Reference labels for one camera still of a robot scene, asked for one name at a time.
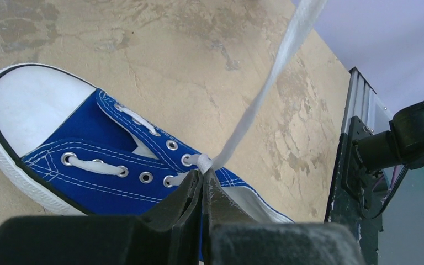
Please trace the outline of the white shoelace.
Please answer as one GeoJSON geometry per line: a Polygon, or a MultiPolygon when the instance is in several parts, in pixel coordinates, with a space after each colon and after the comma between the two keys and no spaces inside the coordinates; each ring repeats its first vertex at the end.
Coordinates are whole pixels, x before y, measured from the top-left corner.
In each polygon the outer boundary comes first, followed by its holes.
{"type": "MultiPolygon", "coordinates": [[[[233,133],[227,140],[221,152],[213,159],[210,159],[208,155],[204,153],[195,155],[186,154],[181,158],[181,163],[185,163],[186,166],[197,166],[197,170],[202,175],[205,175],[207,171],[210,170],[215,172],[225,166],[228,160],[232,157],[244,135],[248,132],[267,93],[284,70],[285,66],[303,44],[326,3],[327,1],[300,1],[296,11],[288,23],[278,52],[275,56],[274,64],[269,71],[264,85],[243,113],[242,118],[237,123],[233,133]]],[[[150,134],[160,136],[155,127],[137,113],[119,104],[115,104],[115,109],[130,116],[131,121],[135,121],[139,123],[139,125],[144,126],[150,134]]],[[[128,173],[128,169],[124,166],[113,166],[108,163],[101,163],[97,160],[84,161],[70,153],[63,154],[61,156],[61,162],[64,165],[75,166],[79,169],[92,173],[114,175],[118,177],[125,177],[128,173]]],[[[166,187],[178,186],[183,182],[186,176],[187,173],[178,173],[176,176],[166,176],[163,183],[166,187]]]]}

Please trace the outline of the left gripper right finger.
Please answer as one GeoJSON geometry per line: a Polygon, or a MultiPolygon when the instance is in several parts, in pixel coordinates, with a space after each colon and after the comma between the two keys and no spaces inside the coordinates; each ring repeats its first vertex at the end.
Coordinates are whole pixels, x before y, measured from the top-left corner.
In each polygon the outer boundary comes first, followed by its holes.
{"type": "Polygon", "coordinates": [[[258,222],[202,174],[202,255],[205,264],[364,264],[347,228],[333,223],[258,222]]]}

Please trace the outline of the blue canvas sneaker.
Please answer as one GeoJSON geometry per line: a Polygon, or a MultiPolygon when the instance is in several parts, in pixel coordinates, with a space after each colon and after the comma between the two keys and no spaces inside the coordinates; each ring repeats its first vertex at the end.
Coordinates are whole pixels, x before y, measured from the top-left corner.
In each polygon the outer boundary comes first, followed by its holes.
{"type": "Polygon", "coordinates": [[[180,186],[166,187],[166,176],[200,174],[181,163],[199,152],[154,125],[160,136],[150,134],[115,104],[124,106],[56,67],[21,63],[0,70],[0,169],[54,216],[148,212],[180,186]],[[65,153],[124,166],[127,176],[64,165],[65,153]]]}

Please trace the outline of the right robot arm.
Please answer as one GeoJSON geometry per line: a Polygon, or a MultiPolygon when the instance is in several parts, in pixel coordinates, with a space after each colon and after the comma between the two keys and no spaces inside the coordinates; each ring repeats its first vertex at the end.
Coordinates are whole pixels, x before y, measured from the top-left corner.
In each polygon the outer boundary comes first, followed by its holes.
{"type": "Polygon", "coordinates": [[[424,167],[424,101],[398,111],[390,129],[355,141],[358,161],[369,172],[405,165],[424,167]]]}

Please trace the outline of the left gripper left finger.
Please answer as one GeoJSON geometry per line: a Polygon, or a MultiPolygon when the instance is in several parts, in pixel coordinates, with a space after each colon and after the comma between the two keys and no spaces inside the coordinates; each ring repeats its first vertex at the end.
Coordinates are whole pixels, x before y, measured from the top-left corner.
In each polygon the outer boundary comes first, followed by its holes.
{"type": "Polygon", "coordinates": [[[197,264],[202,175],[148,212],[20,216],[0,226],[0,264],[197,264]]]}

